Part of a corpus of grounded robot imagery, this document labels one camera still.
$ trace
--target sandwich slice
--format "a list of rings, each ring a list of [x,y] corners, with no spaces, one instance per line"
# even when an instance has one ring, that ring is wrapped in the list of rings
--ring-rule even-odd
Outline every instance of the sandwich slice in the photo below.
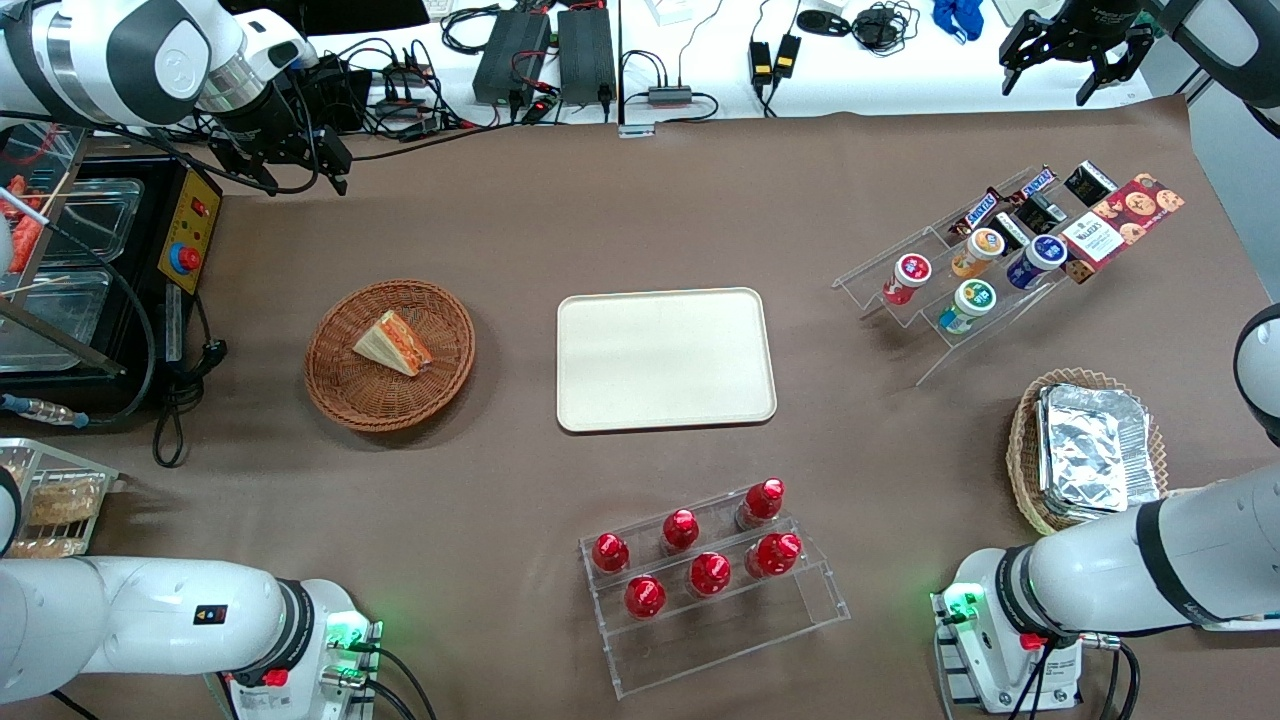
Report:
[[[356,342],[355,351],[411,378],[431,364],[431,351],[426,348],[426,343],[394,310],[378,318],[374,327]]]

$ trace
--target round wicker basket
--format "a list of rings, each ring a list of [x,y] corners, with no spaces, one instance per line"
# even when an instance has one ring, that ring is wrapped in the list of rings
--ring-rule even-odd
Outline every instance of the round wicker basket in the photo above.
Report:
[[[1027,516],[1027,521],[1042,536],[1052,534],[1057,530],[1078,524],[1076,520],[1059,518],[1044,507],[1039,491],[1039,423],[1036,418],[1036,402],[1039,400],[1039,391],[1043,387],[1070,383],[1091,389],[1123,389],[1129,392],[1124,384],[1102,373],[1074,368],[1060,369],[1041,375],[1027,388],[1021,400],[1018,401],[1018,410],[1014,411],[1014,423],[1009,430],[1009,451],[1005,462],[1009,465],[1009,479],[1014,486],[1014,498],[1018,509]],[[1137,395],[1134,400],[1142,402]],[[1147,451],[1151,454],[1151,466],[1156,473],[1156,484],[1160,487],[1160,496],[1169,493],[1169,468],[1165,464],[1165,438],[1160,434],[1160,428],[1152,421],[1147,430]]]
[[[416,377],[352,350],[388,310],[431,351],[431,364]],[[320,320],[303,361],[307,393],[321,413],[353,430],[399,430],[430,418],[458,393],[475,351],[471,316],[448,291],[411,279],[375,283],[344,297]]]

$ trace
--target aluminum foil container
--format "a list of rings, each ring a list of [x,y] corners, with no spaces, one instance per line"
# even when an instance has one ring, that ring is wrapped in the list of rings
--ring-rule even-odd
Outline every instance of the aluminum foil container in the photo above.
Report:
[[[1092,520],[1160,497],[1147,450],[1151,418],[1133,396],[1055,384],[1041,389],[1037,413],[1050,512]]]

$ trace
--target brown tablecloth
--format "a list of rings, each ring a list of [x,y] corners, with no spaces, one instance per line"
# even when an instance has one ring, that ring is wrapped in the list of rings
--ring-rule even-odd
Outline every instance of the brown tablecloth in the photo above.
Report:
[[[936,338],[922,340],[932,333],[859,322],[832,279],[989,183],[1083,159],[1116,178],[1151,172],[1188,206],[914,388],[936,359]],[[394,277],[466,304],[475,372],[438,420],[357,437],[311,406],[302,355],[330,305]],[[561,430],[561,300],[723,286],[764,297],[769,423]],[[1016,397],[1052,368],[1134,388],[1169,442],[1175,487],[1276,457],[1231,379],[1235,336],[1266,299],[1178,99],[662,126],[634,141],[613,127],[489,133],[358,164],[346,199],[328,187],[229,199],[204,295],[230,355],[186,419],[183,468],[152,465],[148,424],[3,429],[131,475],[106,503],[96,553],[225,559],[349,588],[387,620],[387,646],[419,670],[442,720],[941,717],[927,593],[970,551],[1033,539],[1004,450]],[[854,619],[616,701],[577,538],[771,474],[788,480],[788,507],[831,557]],[[1280,652],[1268,642],[1192,630],[1135,641],[1138,717],[1274,716]],[[1085,705],[1059,716],[1097,712],[1108,661],[1087,662]],[[90,676],[67,689],[104,720],[216,714],[195,678]],[[37,700],[0,715],[65,711]]]

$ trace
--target red emergency stop button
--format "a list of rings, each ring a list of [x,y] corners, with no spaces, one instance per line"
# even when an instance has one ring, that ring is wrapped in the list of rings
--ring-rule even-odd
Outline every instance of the red emergency stop button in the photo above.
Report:
[[[180,242],[175,242],[169,247],[169,265],[172,265],[174,272],[179,275],[186,275],[200,268],[200,251],[195,247],[189,247]]]

